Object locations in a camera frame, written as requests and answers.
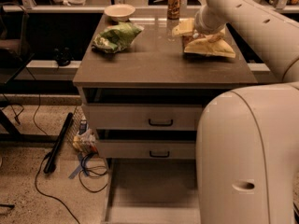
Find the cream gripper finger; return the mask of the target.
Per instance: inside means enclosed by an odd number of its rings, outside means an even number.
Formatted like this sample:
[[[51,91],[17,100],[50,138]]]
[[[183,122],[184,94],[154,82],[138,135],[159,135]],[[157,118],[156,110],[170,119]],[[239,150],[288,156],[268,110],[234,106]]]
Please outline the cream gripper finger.
[[[176,27],[172,29],[173,37],[180,37],[185,35],[191,35],[194,29],[194,18],[188,18],[178,23]]]

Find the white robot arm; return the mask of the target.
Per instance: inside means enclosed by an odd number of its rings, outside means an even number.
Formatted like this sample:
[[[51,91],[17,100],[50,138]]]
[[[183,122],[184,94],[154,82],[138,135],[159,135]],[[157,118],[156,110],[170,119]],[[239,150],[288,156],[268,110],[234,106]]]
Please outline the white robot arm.
[[[206,0],[206,35],[231,24],[277,83],[227,91],[204,109],[195,158],[200,224],[295,224],[299,24],[253,0]]]

